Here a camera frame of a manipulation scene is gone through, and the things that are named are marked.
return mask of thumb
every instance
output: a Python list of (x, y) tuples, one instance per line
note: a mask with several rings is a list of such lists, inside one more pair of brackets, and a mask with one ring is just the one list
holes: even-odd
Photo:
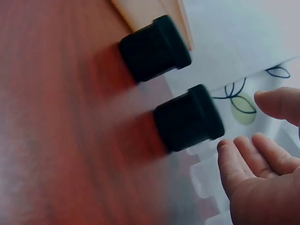
[(257, 106), (268, 116), (285, 119), (298, 126), (300, 119), (300, 89), (279, 88), (254, 95)]

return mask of finger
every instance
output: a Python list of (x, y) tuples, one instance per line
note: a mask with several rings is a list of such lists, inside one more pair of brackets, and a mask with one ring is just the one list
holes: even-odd
[(248, 177), (255, 177), (255, 175), (253, 174), (253, 172), (251, 171), (251, 169), (249, 168), (249, 166), (247, 165), (247, 163), (245, 162), (244, 158), (242, 157), (242, 155), (240, 154), (239, 150), (236, 148), (235, 144), (233, 143), (233, 141), (228, 140), (228, 139), (224, 139), (221, 140), (218, 144), (218, 147), (221, 147), (222, 145), (232, 145), (232, 148), (236, 150), (235, 154), (237, 156), (237, 159), (244, 171), (244, 173), (246, 174), (246, 176)]
[(254, 95), (258, 107), (267, 115), (276, 119), (285, 119), (298, 126), (300, 118), (300, 90), (279, 88), (258, 92)]
[(293, 173), (300, 166), (300, 159), (291, 156), (286, 150), (263, 134), (256, 134), (252, 142), (278, 175)]
[(218, 145), (218, 165), (221, 181), (229, 199), (231, 199), (235, 189), (249, 178), (240, 164), (237, 152), (238, 150), (234, 144)]
[(233, 142), (255, 176), (266, 179), (277, 176), (248, 137), (237, 137)]

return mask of yellow-green circle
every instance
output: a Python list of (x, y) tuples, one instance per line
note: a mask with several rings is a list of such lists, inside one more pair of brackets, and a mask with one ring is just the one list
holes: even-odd
[[(239, 96), (244, 97), (245, 99), (247, 99), (249, 101), (249, 103), (251, 103), (251, 105), (256, 109), (256, 105), (255, 103), (252, 101), (251, 97), (249, 95), (247, 95), (246, 93), (240, 93)], [(233, 103), (236, 105), (237, 108), (239, 108), (240, 110), (244, 111), (244, 112), (253, 112), (253, 108), (249, 105), (249, 103), (247, 101), (245, 101), (244, 99), (240, 98), (240, 97), (234, 97), (232, 99)], [(234, 118), (242, 125), (250, 125), (255, 121), (256, 118), (256, 113), (252, 113), (252, 114), (246, 114), (243, 112), (240, 112), (239, 110), (237, 110), (233, 104), (231, 104), (231, 112), (234, 116)]]

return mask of fingernail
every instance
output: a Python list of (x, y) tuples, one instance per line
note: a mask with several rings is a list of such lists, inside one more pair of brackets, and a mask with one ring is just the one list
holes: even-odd
[(262, 94), (264, 92), (267, 92), (267, 91), (266, 90), (261, 90), (261, 91), (255, 92), (255, 95)]

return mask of hand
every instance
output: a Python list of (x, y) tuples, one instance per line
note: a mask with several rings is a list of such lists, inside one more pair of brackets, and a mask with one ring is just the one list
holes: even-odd
[[(298, 126), (300, 90), (255, 94), (267, 115)], [(262, 134), (218, 144), (218, 164), (235, 225), (300, 224), (300, 159)]]

